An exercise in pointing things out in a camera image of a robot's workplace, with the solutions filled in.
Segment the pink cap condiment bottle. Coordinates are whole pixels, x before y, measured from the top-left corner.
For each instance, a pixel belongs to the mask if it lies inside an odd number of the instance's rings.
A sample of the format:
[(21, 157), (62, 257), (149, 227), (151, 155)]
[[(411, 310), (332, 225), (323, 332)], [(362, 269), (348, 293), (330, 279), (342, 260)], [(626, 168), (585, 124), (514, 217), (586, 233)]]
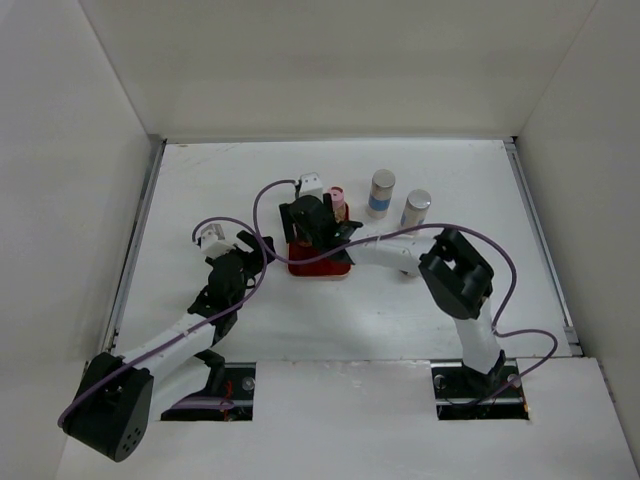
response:
[(348, 205), (345, 200), (344, 190), (341, 187), (333, 186), (328, 189), (332, 210), (337, 222), (344, 222), (348, 219)]

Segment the blue label silver cap bottle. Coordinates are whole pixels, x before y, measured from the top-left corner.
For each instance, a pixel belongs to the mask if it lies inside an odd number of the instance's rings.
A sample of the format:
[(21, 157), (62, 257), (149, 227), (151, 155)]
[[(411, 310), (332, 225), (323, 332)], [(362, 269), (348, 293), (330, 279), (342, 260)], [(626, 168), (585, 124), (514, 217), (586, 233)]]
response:
[(396, 177), (387, 169), (377, 170), (371, 179), (371, 188), (367, 202), (367, 213), (374, 219), (382, 219), (387, 215)]

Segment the tall silver cap spice bottle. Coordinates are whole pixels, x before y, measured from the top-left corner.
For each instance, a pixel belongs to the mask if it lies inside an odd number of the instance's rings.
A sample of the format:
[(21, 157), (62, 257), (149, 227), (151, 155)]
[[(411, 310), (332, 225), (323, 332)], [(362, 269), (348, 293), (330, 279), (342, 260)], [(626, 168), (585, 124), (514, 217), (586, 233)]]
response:
[(402, 230), (422, 225), (431, 206), (431, 195), (423, 189), (414, 189), (408, 193), (400, 219)]

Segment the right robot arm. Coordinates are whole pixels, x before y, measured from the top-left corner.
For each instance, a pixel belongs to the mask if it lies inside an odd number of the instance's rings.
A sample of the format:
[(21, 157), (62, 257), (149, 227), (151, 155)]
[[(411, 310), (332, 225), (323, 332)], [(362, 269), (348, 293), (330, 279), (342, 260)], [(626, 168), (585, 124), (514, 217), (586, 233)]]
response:
[(435, 304), (454, 320), (466, 388), (483, 396), (499, 385), (505, 354), (491, 326), (494, 270), (459, 230), (443, 227), (434, 237), (377, 236), (360, 222), (337, 221), (332, 207), (312, 195), (283, 203), (279, 211), (289, 243), (305, 241), (336, 263), (421, 277)]

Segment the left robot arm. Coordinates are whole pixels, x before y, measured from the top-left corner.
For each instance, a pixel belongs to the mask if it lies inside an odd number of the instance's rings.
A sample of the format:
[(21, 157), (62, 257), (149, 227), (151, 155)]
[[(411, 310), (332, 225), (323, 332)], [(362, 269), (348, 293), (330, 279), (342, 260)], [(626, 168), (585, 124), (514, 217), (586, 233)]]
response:
[(238, 320), (256, 277), (272, 262), (270, 236), (237, 235), (246, 244), (208, 254), (211, 271), (186, 314), (146, 344), (115, 356), (102, 352), (83, 374), (61, 415), (65, 434), (114, 462), (140, 445), (150, 422), (197, 393), (210, 399), (224, 387), (224, 360), (212, 347)]

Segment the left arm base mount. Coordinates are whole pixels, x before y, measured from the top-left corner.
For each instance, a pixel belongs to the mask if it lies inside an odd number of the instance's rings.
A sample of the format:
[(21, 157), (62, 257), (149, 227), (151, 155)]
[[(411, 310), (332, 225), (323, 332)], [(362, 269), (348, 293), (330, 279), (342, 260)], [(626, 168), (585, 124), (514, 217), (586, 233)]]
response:
[(196, 354), (198, 366), (206, 366), (208, 377), (204, 386), (186, 396), (190, 405), (172, 407), (160, 416), (167, 422), (235, 422), (252, 421), (256, 390), (255, 363), (227, 363), (211, 350)]

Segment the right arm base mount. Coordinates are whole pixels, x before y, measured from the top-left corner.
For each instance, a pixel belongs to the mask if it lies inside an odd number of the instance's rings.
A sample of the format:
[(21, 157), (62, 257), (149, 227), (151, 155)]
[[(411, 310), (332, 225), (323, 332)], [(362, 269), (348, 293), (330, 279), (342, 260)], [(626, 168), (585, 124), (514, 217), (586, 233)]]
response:
[(528, 420), (529, 412), (515, 361), (486, 380), (461, 362), (431, 364), (436, 414), (443, 421)]

